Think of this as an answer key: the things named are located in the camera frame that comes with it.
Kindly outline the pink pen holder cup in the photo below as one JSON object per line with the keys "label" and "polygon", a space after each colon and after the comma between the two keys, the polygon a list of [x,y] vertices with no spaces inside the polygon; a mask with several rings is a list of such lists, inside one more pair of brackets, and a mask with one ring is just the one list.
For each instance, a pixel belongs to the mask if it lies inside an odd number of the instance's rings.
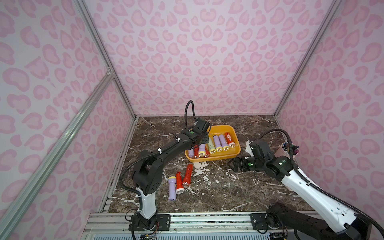
{"label": "pink pen holder cup", "polygon": [[[293,147],[293,156],[294,156],[294,159],[295,159],[295,156],[299,153],[299,146],[297,146],[295,144],[292,144],[292,147]],[[278,150],[275,152],[275,157],[276,158],[281,157],[281,156],[285,156],[287,158],[290,157],[290,151],[289,151],[289,144],[288,144],[288,142],[284,142],[281,145],[279,145]]]}

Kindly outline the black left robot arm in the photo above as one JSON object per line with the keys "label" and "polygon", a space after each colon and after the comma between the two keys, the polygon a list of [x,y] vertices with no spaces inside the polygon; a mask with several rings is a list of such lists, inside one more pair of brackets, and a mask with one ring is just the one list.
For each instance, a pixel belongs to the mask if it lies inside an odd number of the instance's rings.
{"label": "black left robot arm", "polygon": [[132,231],[136,226],[152,230],[157,226],[156,191],[161,185],[163,169],[181,153],[209,142],[211,124],[196,117],[194,102],[188,101],[184,112],[184,129],[174,139],[153,151],[142,151],[137,160],[120,173],[118,183],[139,199],[139,209],[130,220]]}

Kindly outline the red flashlight white logo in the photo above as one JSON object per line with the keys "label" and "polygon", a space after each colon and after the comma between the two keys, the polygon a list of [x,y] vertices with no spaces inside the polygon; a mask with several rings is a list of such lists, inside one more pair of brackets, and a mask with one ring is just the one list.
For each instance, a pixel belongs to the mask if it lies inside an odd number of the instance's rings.
{"label": "red flashlight white logo", "polygon": [[229,148],[234,148],[236,146],[236,143],[229,132],[225,133],[225,138]]}

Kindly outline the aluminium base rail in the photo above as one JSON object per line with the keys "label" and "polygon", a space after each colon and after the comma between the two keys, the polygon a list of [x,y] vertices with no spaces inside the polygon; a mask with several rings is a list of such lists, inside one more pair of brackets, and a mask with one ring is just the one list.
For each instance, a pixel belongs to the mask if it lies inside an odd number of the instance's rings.
{"label": "aluminium base rail", "polygon": [[[158,229],[151,240],[270,240],[282,230],[265,230],[266,212],[170,213],[169,230]],[[92,214],[82,240],[130,240],[127,214]]]}

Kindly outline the yellow plastic storage tray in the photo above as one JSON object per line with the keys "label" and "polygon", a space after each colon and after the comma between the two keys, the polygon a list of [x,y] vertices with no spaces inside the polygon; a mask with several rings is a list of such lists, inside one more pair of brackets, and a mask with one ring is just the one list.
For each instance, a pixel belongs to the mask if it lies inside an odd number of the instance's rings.
{"label": "yellow plastic storage tray", "polygon": [[241,152],[241,146],[240,146],[240,142],[238,140],[237,134],[235,132],[235,129],[232,126],[229,126],[229,125],[213,126],[209,133],[209,137],[213,140],[214,135],[225,136],[226,134],[229,134],[231,136],[231,140],[235,143],[235,146],[233,148],[229,148],[227,151],[221,151],[220,153],[210,154],[209,157],[202,157],[202,158],[195,158],[195,156],[190,157],[189,152],[185,151],[186,158],[191,163],[197,163],[197,162],[232,159],[236,157]]}

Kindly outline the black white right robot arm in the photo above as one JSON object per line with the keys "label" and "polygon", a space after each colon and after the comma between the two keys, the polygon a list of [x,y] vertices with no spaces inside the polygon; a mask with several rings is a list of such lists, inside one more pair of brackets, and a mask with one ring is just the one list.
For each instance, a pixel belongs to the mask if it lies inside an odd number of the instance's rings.
{"label": "black white right robot arm", "polygon": [[[272,153],[269,144],[263,140],[265,135],[273,132],[281,132],[287,139],[282,154]],[[372,228],[384,233],[383,227],[372,217],[326,192],[305,175],[294,159],[297,146],[293,145],[286,131],[269,130],[248,141],[246,146],[247,156],[229,161],[234,172],[265,173],[300,196],[321,216],[320,219],[310,217],[276,203],[267,210],[262,222],[267,228],[292,228],[295,235],[301,232],[316,240],[368,240]]]}

